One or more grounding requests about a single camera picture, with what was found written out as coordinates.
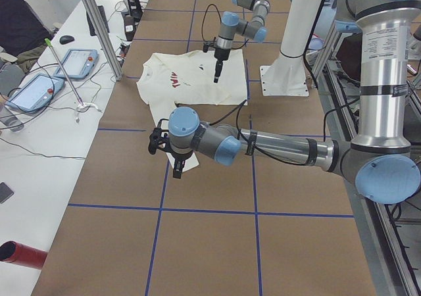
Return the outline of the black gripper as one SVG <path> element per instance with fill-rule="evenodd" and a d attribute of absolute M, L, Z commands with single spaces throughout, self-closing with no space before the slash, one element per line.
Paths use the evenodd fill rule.
<path fill-rule="evenodd" d="M 180 178 L 182 178 L 183 169 L 186 165 L 187 159 L 191 157 L 191 151 L 187 153 L 177 153 L 175 151 L 171 152 L 172 157 L 174 158 L 173 162 L 173 178 L 178 178 L 178 171 L 180 172 Z"/>
<path fill-rule="evenodd" d="M 214 57 L 216 59 L 215 72 L 217 73 L 217 75 L 214 75 L 214 83 L 218 83 L 223 67 L 223 62 L 229 58 L 229 49 L 217 47 L 214 51 Z"/>

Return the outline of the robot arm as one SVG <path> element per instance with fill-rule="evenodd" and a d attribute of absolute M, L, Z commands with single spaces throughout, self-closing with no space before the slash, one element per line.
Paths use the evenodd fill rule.
<path fill-rule="evenodd" d="M 164 135 L 165 151 L 175 159 L 179 178 L 193 152 L 229 166 L 235 156 L 259 152 L 283 163 L 318 166 L 352 183 L 371 201 L 404 201 L 420 187 L 420 170 L 409 157 L 403 136 L 407 85 L 407 39 L 420 0 L 338 0 L 337 29 L 362 30 L 359 130 L 348 142 L 313 139 L 212 126 L 189 107 L 175 109 Z"/>
<path fill-rule="evenodd" d="M 269 0 L 232 0 L 232 3 L 253 12 L 250 20 L 240 19 L 234 12 L 224 12 L 220 23 L 218 36 L 213 43 L 216 59 L 214 82 L 218 82 L 224 61 L 229 59 L 235 35 L 252 39 L 258 43 L 264 41 L 267 35 L 266 17 L 270 12 Z"/>

